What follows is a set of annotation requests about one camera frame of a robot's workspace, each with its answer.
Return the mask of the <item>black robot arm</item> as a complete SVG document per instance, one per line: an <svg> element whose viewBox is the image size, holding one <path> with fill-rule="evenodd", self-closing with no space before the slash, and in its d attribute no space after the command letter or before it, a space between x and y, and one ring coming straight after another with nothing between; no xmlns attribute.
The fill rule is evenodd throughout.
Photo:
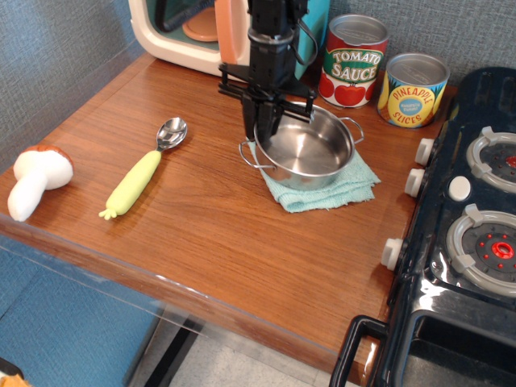
<svg viewBox="0 0 516 387"><path fill-rule="evenodd" d="M300 31L307 1L250 1L249 65L219 66L219 92L239 99L249 140L265 143L277 133L283 116L308 123L316 92L295 77Z"/></svg>

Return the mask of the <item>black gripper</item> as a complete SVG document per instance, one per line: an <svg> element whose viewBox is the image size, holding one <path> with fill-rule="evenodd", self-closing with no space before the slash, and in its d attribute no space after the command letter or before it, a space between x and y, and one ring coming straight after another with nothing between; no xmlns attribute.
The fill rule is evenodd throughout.
<svg viewBox="0 0 516 387"><path fill-rule="evenodd" d="M295 77L298 33L269 36L248 32L248 65L223 63L220 93L242 102L247 139L268 141L277 133L281 117L302 121L313 117L315 92Z"/></svg>

